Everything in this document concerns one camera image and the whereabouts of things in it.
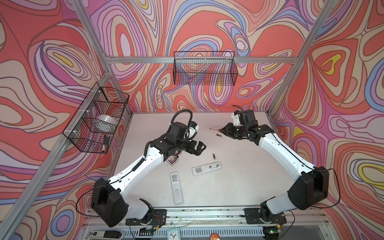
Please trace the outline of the white remote with batteries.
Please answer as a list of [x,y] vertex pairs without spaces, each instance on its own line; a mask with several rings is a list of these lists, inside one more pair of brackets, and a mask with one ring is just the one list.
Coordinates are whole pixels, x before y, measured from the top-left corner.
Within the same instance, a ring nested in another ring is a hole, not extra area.
[[206,165],[193,167],[192,173],[194,176],[197,176],[197,175],[210,173],[210,172],[221,170],[221,169],[222,169],[221,163],[220,162],[214,162],[214,163],[209,163]]

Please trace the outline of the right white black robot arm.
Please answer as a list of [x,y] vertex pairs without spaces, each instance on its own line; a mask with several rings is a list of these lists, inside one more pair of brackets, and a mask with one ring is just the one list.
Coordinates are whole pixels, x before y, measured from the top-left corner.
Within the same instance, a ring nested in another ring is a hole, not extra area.
[[316,167],[288,147],[268,125],[259,125],[251,110],[236,110],[233,121],[219,131],[235,140],[249,140],[267,151],[290,174],[294,184],[260,205],[259,219],[270,223],[283,212],[306,210],[328,197],[329,171]]

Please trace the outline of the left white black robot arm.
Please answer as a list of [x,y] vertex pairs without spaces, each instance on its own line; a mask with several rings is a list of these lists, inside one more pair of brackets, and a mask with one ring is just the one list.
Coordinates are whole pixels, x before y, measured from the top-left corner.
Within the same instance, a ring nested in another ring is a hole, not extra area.
[[206,148],[203,142],[163,134],[148,142],[144,154],[122,172],[108,180],[101,178],[95,182],[91,208],[108,227],[116,226],[134,206],[128,199],[131,190],[149,172],[177,153],[200,156]]

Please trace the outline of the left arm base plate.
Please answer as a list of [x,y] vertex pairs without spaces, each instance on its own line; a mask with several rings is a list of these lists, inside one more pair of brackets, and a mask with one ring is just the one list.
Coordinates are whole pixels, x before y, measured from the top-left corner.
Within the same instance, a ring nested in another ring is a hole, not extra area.
[[150,210],[143,219],[126,219],[126,226],[152,226],[161,227],[166,224],[167,210]]

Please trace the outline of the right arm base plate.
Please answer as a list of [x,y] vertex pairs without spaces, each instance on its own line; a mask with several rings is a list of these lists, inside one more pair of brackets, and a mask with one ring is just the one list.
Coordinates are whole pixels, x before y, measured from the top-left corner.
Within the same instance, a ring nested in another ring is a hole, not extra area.
[[274,215],[265,208],[245,208],[244,214],[247,224],[284,225],[287,223],[283,213]]

